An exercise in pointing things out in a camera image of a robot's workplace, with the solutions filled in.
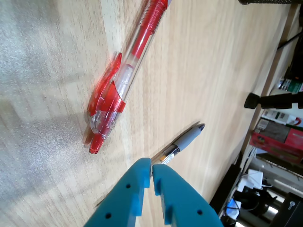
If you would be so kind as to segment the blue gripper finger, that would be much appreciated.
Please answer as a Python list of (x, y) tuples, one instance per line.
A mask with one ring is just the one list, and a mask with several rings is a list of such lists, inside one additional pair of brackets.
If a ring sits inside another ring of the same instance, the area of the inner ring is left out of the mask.
[(140, 158), (121, 177), (89, 218), (86, 227), (134, 227), (150, 187), (151, 159)]
[(215, 210), (176, 171), (164, 164), (152, 167), (155, 194), (160, 196), (165, 225), (222, 227)]

